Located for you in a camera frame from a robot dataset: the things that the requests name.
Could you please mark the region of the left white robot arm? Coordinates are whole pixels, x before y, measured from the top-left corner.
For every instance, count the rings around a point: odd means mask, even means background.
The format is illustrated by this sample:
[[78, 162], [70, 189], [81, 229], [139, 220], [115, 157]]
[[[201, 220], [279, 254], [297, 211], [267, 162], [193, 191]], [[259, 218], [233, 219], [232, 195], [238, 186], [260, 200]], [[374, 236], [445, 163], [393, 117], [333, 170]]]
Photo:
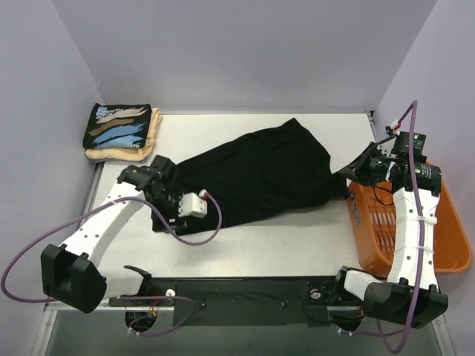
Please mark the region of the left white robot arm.
[[128, 298], [137, 306], [148, 303], [153, 294], [149, 272], [123, 266], [104, 275], [99, 264], [118, 233], [143, 206], [151, 209], [154, 232], [176, 226], [183, 196], [177, 176], [177, 166], [160, 155], [150, 165], [123, 169], [101, 210], [61, 245], [47, 245], [41, 253], [44, 293], [84, 313], [112, 297]]

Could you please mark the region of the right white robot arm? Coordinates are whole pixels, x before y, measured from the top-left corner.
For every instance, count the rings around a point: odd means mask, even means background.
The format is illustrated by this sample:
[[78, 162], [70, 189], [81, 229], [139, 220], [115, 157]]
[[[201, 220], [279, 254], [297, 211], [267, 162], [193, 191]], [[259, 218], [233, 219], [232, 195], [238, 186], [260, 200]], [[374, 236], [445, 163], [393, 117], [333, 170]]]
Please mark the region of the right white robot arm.
[[402, 131], [367, 148], [339, 174], [375, 188], [391, 184], [396, 209], [393, 261], [386, 280], [342, 267], [331, 286], [339, 303], [357, 297], [368, 317], [420, 329], [443, 314], [448, 296], [441, 293], [434, 268], [433, 230], [442, 191], [439, 167], [423, 155], [426, 136]]

